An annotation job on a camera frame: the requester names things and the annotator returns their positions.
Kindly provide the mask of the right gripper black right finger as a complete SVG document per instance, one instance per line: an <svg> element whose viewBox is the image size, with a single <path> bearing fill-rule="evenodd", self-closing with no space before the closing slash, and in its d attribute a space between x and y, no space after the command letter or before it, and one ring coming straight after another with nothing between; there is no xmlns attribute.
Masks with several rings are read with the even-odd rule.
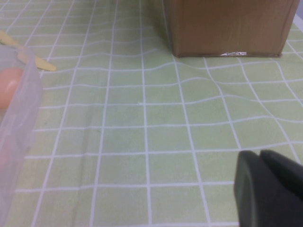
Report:
<svg viewBox="0 0 303 227"><path fill-rule="evenodd" d="M279 179L280 182L303 182L302 165L269 149L261 150L260 157L266 163L271 172Z"/></svg>

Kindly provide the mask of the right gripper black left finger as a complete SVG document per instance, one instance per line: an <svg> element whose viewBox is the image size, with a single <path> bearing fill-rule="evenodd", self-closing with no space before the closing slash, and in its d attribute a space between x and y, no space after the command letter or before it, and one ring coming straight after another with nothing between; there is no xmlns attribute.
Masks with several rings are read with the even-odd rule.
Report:
<svg viewBox="0 0 303 227"><path fill-rule="evenodd" d="M303 183L280 182L260 154L238 154L233 190L241 227L303 225Z"/></svg>

